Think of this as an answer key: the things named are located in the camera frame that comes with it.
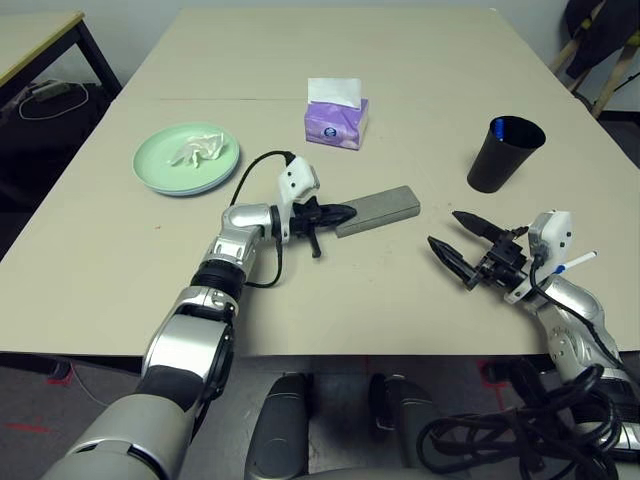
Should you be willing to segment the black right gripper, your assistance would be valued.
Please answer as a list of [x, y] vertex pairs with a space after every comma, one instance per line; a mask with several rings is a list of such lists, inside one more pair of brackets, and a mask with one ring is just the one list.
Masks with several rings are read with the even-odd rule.
[[462, 280], [468, 290], [486, 282], [512, 291], [526, 279], [523, 267], [527, 258], [522, 254], [522, 247], [515, 239], [527, 233], [527, 227], [505, 230], [470, 212], [453, 211], [452, 215], [465, 229], [493, 244], [479, 264], [473, 268], [464, 260], [463, 255], [449, 244], [433, 236], [427, 237], [427, 242], [436, 257]]

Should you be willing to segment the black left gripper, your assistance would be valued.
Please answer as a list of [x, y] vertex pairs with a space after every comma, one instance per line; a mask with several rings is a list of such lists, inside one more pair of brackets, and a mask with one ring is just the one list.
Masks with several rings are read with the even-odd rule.
[[294, 203], [292, 207], [293, 216], [289, 220], [290, 235], [297, 238], [307, 238], [314, 259], [318, 259], [322, 255], [316, 236], [318, 225], [336, 228], [357, 214], [357, 210], [349, 205], [325, 204], [320, 206], [316, 197], [309, 198], [305, 203]]

